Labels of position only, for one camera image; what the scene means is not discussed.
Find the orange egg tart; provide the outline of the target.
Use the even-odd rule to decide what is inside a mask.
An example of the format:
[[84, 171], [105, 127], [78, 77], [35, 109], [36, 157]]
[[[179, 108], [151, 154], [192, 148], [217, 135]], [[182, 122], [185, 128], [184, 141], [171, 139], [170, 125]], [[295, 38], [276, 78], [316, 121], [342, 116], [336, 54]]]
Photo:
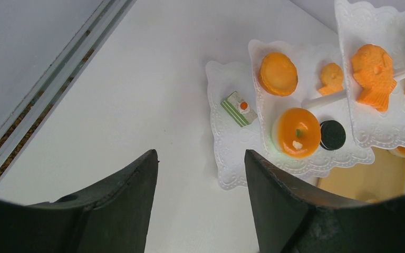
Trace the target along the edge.
[[261, 87], [272, 95], [289, 96], [298, 84], [296, 66], [280, 52], [271, 52], [263, 58], [257, 77]]

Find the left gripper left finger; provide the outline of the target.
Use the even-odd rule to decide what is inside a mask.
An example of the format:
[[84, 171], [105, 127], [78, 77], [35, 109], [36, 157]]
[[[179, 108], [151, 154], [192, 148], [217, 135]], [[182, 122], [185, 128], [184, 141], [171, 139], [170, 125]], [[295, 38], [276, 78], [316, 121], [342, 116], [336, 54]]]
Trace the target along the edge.
[[152, 149], [55, 202], [0, 200], [0, 252], [144, 252], [158, 164]]

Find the orange donut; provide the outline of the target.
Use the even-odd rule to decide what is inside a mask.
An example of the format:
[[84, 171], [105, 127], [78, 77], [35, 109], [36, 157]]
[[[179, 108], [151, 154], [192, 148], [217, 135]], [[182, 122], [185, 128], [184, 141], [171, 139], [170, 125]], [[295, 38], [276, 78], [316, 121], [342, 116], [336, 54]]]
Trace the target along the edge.
[[388, 151], [397, 157], [405, 158], [405, 147], [398, 146]]
[[320, 145], [320, 123], [310, 111], [290, 108], [274, 121], [271, 138], [279, 152], [294, 159], [304, 159], [314, 154]]

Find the orange fish cookie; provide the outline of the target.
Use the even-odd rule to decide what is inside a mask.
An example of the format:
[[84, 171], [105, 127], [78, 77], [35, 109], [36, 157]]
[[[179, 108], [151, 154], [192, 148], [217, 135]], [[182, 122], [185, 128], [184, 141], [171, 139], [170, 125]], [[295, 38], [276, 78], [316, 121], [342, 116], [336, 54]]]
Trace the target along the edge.
[[329, 63], [322, 67], [320, 80], [322, 86], [317, 90], [322, 96], [343, 90], [343, 71], [336, 63]]
[[397, 85], [393, 60], [380, 46], [366, 44], [351, 58], [353, 77], [362, 88], [356, 101], [387, 112], [389, 96]]

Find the white three-tier dessert stand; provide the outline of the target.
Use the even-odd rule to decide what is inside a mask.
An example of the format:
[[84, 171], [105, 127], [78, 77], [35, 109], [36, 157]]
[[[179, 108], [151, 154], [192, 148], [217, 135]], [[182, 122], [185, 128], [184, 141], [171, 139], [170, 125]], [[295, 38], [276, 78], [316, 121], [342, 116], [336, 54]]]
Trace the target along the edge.
[[[399, 81], [391, 93], [387, 112], [380, 113], [356, 101], [361, 88], [353, 79], [350, 64], [350, 58], [358, 48], [375, 44], [392, 57], [394, 68], [405, 67], [405, 12], [391, 6], [376, 8], [368, 2], [336, 1], [334, 8], [339, 46], [251, 40], [248, 45], [250, 65], [238, 62], [223, 65], [215, 61], [206, 64], [210, 124], [218, 184], [222, 189], [247, 186], [242, 158], [247, 149], [256, 150], [274, 165], [306, 179], [326, 177], [334, 167], [372, 164], [374, 147], [387, 150], [405, 147], [405, 80]], [[296, 65], [299, 83], [290, 96], [271, 95], [257, 82], [261, 61], [270, 52], [282, 52]], [[312, 106], [310, 110], [319, 121], [339, 121], [346, 131], [345, 145], [336, 151], [318, 148], [304, 159], [288, 157], [274, 147], [272, 125], [287, 109], [302, 107], [306, 101], [319, 97], [320, 70], [330, 62], [344, 71], [343, 96], [325, 106]], [[257, 113], [255, 121], [242, 128], [220, 105], [234, 91]]]

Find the black sandwich cookie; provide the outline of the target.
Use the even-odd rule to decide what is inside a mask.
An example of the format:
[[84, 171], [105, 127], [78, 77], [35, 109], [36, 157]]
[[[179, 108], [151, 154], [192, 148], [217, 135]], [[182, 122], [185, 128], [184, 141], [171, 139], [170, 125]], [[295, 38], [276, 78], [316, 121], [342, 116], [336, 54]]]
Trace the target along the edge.
[[344, 146], [346, 141], [346, 132], [342, 124], [336, 120], [327, 120], [320, 124], [320, 128], [320, 146], [323, 149], [334, 151]]

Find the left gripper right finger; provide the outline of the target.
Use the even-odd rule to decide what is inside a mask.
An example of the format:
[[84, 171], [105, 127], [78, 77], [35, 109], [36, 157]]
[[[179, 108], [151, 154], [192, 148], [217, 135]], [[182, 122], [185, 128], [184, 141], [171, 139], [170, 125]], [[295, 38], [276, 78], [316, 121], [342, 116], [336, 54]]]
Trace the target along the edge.
[[254, 150], [244, 161], [260, 252], [405, 252], [405, 195], [357, 201], [315, 187]]

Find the green white cake piece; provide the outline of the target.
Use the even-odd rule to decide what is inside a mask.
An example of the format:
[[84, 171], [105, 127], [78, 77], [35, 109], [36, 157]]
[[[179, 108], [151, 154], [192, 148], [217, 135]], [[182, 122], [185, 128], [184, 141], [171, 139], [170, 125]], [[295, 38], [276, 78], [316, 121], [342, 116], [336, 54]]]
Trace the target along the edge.
[[223, 99], [220, 105], [241, 128], [252, 124], [257, 118], [257, 113], [237, 91]]

